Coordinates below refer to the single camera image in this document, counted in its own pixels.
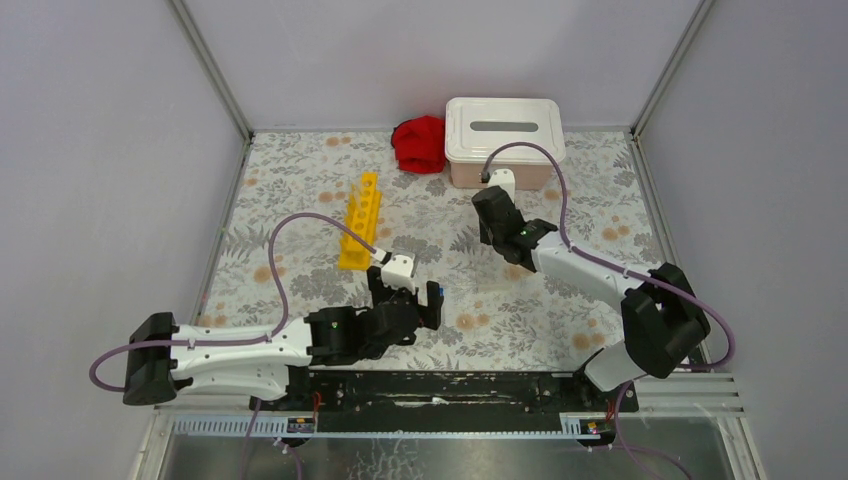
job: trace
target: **glass panel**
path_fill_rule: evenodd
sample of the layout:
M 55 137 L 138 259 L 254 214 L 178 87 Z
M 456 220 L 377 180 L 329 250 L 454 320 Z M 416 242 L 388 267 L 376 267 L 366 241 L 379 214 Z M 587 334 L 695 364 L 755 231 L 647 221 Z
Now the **glass panel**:
M 700 419 L 624 419 L 628 443 L 678 459 L 694 478 L 733 478 L 714 422 Z M 162 479 L 238 478 L 241 438 L 174 436 Z M 393 478 L 443 480 L 501 478 L 648 478 L 623 451 L 575 451 L 564 440 L 311 439 L 297 448 L 304 479 Z M 267 438 L 251 440 L 248 478 L 297 478 L 292 455 Z M 683 478 L 653 457 L 644 463 L 663 478 Z

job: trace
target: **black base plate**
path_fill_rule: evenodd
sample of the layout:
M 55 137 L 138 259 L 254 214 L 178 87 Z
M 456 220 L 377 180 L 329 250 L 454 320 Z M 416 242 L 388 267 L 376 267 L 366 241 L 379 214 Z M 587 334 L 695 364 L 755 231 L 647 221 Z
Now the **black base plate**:
M 618 393 L 587 405 L 570 374 L 531 372 L 312 370 L 309 387 L 322 397 L 321 430 L 333 432 L 557 431 L 560 413 L 606 413 Z M 307 395 L 262 403 L 267 411 L 312 409 Z M 637 410 L 634 392 L 621 411 Z

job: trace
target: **ventilation grille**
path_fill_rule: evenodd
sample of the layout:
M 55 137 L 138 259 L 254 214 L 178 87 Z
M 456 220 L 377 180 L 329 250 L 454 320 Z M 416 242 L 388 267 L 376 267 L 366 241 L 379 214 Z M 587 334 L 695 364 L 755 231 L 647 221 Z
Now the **ventilation grille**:
M 259 417 L 251 437 L 284 436 L 288 417 Z M 250 425 L 249 416 L 235 415 L 180 415 L 174 423 L 174 433 L 182 435 L 243 437 Z
M 580 432 L 580 419 L 561 417 L 562 432 L 319 432 L 316 434 L 286 433 L 288 417 L 256 419 L 251 437 L 325 437 L 325 438 L 512 438 L 512 439 L 572 439 L 590 440 L 599 435 Z M 243 437 L 250 424 L 249 415 L 178 415 L 174 434 L 213 437 Z

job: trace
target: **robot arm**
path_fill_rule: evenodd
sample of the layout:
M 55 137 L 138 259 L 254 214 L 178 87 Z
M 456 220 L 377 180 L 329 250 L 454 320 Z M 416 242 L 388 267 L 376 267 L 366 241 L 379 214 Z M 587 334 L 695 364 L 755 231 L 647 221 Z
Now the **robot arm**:
M 480 240 L 507 262 L 577 285 L 622 316 L 624 341 L 597 352 L 577 372 L 594 388 L 607 392 L 645 374 L 666 378 L 709 334 L 709 323 L 699 308 L 572 252 L 552 223 L 525 221 L 514 195 L 515 177 L 508 169 L 493 172 L 489 186 L 474 195 Z M 615 263 L 604 254 L 580 248 Z M 692 293 L 686 276 L 674 265 L 666 263 L 650 273 Z
M 373 307 L 329 307 L 289 319 L 272 335 L 268 325 L 204 328 L 175 325 L 171 313 L 152 315 L 130 337 L 181 340 L 186 346 L 151 347 L 129 352 L 124 403 L 149 405 L 177 394 L 238 394 L 271 401 L 297 389 L 306 367 L 351 365 L 378 359 L 391 345 L 412 345 L 419 327 L 441 325 L 444 298 L 436 282 L 427 282 L 419 300 L 415 258 L 395 254 L 382 267 L 368 269 Z M 247 341 L 266 335 L 261 343 L 237 347 L 200 346 L 204 340 Z

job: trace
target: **floral tablecloth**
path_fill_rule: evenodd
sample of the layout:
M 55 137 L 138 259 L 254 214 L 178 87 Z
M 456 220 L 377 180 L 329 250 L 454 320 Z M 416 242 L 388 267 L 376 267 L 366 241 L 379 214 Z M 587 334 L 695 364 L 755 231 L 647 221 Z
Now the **floral tablecloth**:
M 445 290 L 439 331 L 421 329 L 410 347 L 391 347 L 356 369 L 573 370 L 621 339 L 608 306 L 561 280 L 509 265 L 479 243 L 471 197 L 446 169 L 401 172 L 389 132 L 260 133 L 245 166 L 210 291 L 197 323 L 208 327 L 274 324 L 282 307 L 271 279 L 270 231 L 289 214 L 342 219 L 352 182 L 378 173 L 382 192 L 377 246 L 417 255 L 419 284 Z M 623 133 L 565 134 L 568 230 L 629 266 L 660 262 Z M 552 176 L 538 192 L 519 191 L 525 218 L 556 223 L 562 197 Z M 370 305 L 364 272 L 336 268 L 340 233 L 298 220 L 280 233 L 275 267 L 293 316 L 339 305 Z

